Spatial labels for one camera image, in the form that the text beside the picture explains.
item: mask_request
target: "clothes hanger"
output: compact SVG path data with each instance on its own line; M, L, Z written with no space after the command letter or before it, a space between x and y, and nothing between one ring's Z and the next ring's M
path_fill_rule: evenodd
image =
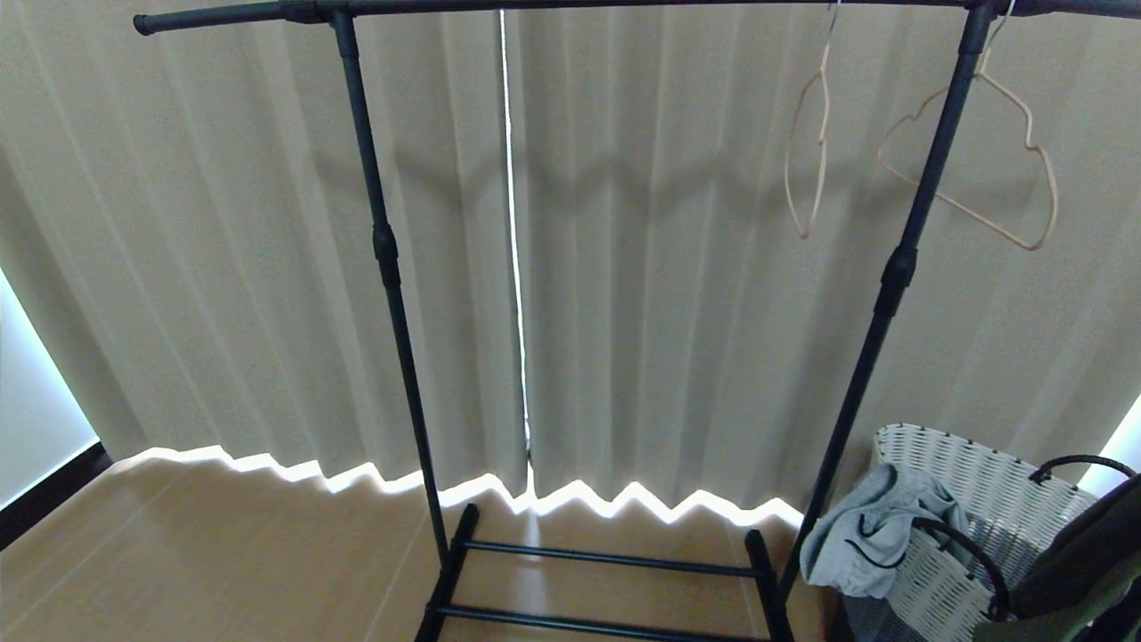
M1019 236L1014 235L1013 231L1006 229L1005 227L998 225L997 222L990 220L989 218L986 218L985 216L964 205L957 200L948 196L947 194L942 192L936 192L934 195L936 197L946 202L950 206L957 209L958 211L962 211L963 213L971 216L972 218L986 225L990 229L994 229L995 231L1004 236L1006 239L1022 247L1023 250L1034 251L1042 247L1042 245L1045 244L1046 239L1050 238L1050 235L1054 230L1054 224L1058 221L1058 181L1054 179L1054 166L1053 163L1050 162L1050 153L1046 152L1046 149L1043 148L1041 145L1035 145L1034 143L1030 141L1030 133L1034 130L1034 113L1030 112L1029 105L1027 105L1025 100L1019 98L1017 95L1014 95L1013 91L1011 91L1009 88L1006 88L1004 84L1002 84L993 76L990 76L990 74L987 73L987 63L990 60L990 51L994 48L995 38L997 38L998 32L1002 31L1002 27L1006 24L1006 21L1010 18L1010 15L1014 11L1015 2L1017 0L1010 0L1010 5L1006 7L1006 13L1003 15L1002 22L998 23L998 26L995 27L994 33L990 34L990 39L982 51L982 62L979 64L978 71L974 72L974 79L986 82L987 84L993 87L996 91L1002 94L1003 97L1005 97L1008 100L1014 103L1014 106L1021 109L1022 115L1026 117L1026 133L1022 139L1022 147L1026 148L1026 151L1028 152L1036 153L1038 157L1042 159L1042 165L1046 170L1046 181L1050 184L1050 218L1046 221L1046 228L1042 233L1041 238L1038 238L1033 243L1028 243L1022 238L1020 238ZM901 124L904 124L907 121L912 122L917 121L920 116L923 115L923 111L928 107L928 105L930 105L931 101L938 98L939 96L946 94L948 89L949 89L948 87L944 87L942 89L928 96L928 98L923 100L923 104L920 105L920 109L917 112L915 112L914 114L907 114L904 117L896 121L896 123L891 125L891 129L889 129L888 132L883 136L883 140L880 141L880 148L875 152L875 162L877 162L881 166L895 173L903 180L911 182L912 185L919 186L919 180L899 171L883 159L883 148L887 146L888 139L891 138L891 135L895 133L896 130L899 129Z
M832 107L832 97L828 95L828 52L832 50L832 32L836 29L836 17L840 16L840 3L828 5L832 11L832 24L828 25L828 38L824 43L824 54L820 56L820 68L808 80L808 84L800 90L800 98L796 100L796 109L792 114L792 124L788 125L788 137L785 139L785 197L788 200L788 210L792 212L793 225L801 238L808 238L812 233L812 222L816 221L816 212L820 209L820 195L824 194L824 174L828 165L828 114ZM800 111L804 106L804 96L812 88L816 81L820 81L820 89L824 90L824 117L820 121L820 135L817 137L817 145L820 147L820 162L816 169L816 196L812 198L812 212L808 214L808 222L800 224L796 216L796 205L792 202L792 187L788 186L788 159L792 155L792 137L796 131L796 121L800 120Z

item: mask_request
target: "black basket handle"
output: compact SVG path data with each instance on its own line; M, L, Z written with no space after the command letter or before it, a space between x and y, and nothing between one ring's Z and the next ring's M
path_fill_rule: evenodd
M1042 483L1051 478L1050 471L1054 470L1057 466L1065 466L1066 464L1100 464L1102 466L1108 466L1127 478L1132 478L1136 474L1133 469L1122 464L1120 462L1109 460L1108 457L1098 457L1097 455L1068 455L1066 457L1059 457L1046 462L1039 466L1037 471L1030 473L1029 479L1034 483Z
M1006 590L1006 580L1003 579L1002 570L998 568L998 564L994 563L994 560L992 560L990 556L982 551L981 546L976 544L970 537L966 537L939 520L915 518L912 520L912 528L939 531L954 541L955 544L958 544L966 550L966 552L970 553L976 560L981 562L982 568L985 568L987 570L987 575L990 576L990 584L995 587L995 596L990 600L990 609L984 615L994 621L1006 621L1010 616L1010 591Z

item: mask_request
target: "pleated curtain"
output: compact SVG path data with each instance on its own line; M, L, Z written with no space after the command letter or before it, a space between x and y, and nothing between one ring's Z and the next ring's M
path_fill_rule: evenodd
M0 261L115 456L213 444L325 474L418 468L331 30L140 38L133 13L0 19ZM365 82L442 487L639 482L803 507L914 189L876 168L965 14L841 8L809 239L782 179L823 7L363 17ZM1139 26L1015 19L992 73L1035 109L1061 218L1025 252L938 203L859 415L1029 461L1097 453L1141 392ZM793 145L815 185L819 94ZM888 156L917 174L937 111ZM1020 113L977 86L944 189L1023 236ZM510 143L513 194L509 193ZM509 195L518 231L517 331Z

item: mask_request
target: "clothes rack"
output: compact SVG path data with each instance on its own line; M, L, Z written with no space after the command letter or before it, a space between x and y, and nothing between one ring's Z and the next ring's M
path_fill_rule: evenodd
M475 504L468 504L460 518L459 527L451 542L444 527L440 512L438 489L432 469L431 448L424 426L423 406L420 399L420 387L416 381L415 363L412 355L412 343L408 336L407 316L404 309L404 298L400 293L400 275L397 260L397 243L389 226L385 210L385 197L381 187L380 172L377 164L377 151L373 146L372 127L369 121L369 107L365 100L364 80L361 74L359 54L357 50L354 18L365 15L426 14L485 10L524 10L524 9L570 9L576 7L648 7L674 5L768 5L768 3L816 3L827 5L831 0L280 0L277 2L259 2L205 9L193 9L162 15L135 16L135 27L143 35L162 31L217 26L227 24L254 23L266 21L288 21L300 24L327 24L337 34L337 44L345 66L345 78L348 86L349 103L353 111L353 122L356 129L357 146L364 171L369 204L373 218L373 251L380 265L381 281L388 298L388 307L393 317L404 389L407 395L413 433L420 465L423 471L424 490L428 496L428 512L431 518L432 537L439 555L439 577L431 598L424 608L423 619L416 634L416 642L434 642L439 639L444 620L447 617L469 618L516 625L528 625L544 628L564 629L609 635L634 640L655 640L662 642L760 642L754 639L726 635L703 634L682 631L671 631L647 626L632 626L604 623L580 618L553 617L544 615L520 613L496 609L475 608L453 603L452 596L463 569L468 551L485 551L503 554L536 555L596 563L624 564L682 571L693 574L712 574L751 578L756 583L764 617L768 623L770 640L792 642L793 633L788 624L787 603L793 583L800 572L800 550L804 538L820 518L830 491L835 481L840 460L856 422L860 403L867 390L876 359L883 347L884 339L891 325L891 319L899 308L904 291L911 284L917 261L917 246L923 233L928 212L936 197L936 190L942 176L944 166L950 153L960 116L966 103L972 76L979 56L986 43L990 23L1010 8L1009 0L844 0L848 5L913 5L931 7L955 7L968 11L963 26L958 57L950 79L942 113L936 129L934 138L928 153L923 173L915 192L907 221L904 226L899 244L891 252L880 278L881 287L875 301L872 323L868 327L859 359L852 373L851 381L844 395L835 428L828 441L824 458L809 501L808 511L793 545L792 554L783 574L777 574L772 566L763 537L760 531L751 530L745 536L745 550L748 553L748 567L727 567L656 560L631 555L608 555L548 548L520 546L483 542L475 539L479 511ZM1141 0L1019 0L1012 16L1035 16L1050 13L1086 14L1110 17L1141 18Z

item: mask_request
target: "curtain fold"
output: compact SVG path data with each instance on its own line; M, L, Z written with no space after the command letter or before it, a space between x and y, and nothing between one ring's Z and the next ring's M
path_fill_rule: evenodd
M332 31L135 33L173 8L7 7L14 287L116 457L220 444L415 471ZM520 493L497 15L358 33L440 485L489 471Z
M841 9L828 66L827 182L801 241L782 162L819 66L823 7L670 7L509 16L509 88L540 496L640 482L803 506L914 189L874 164L887 129L946 86L961 10ZM937 202L920 267L859 415L916 422L1030 461L1097 453L1141 391L1136 25L1015 19L990 72L1035 109L1061 220L1027 253ZM938 107L888 147L919 174ZM807 211L822 100L792 184ZM972 90L944 190L1023 237L1049 192L1021 114Z

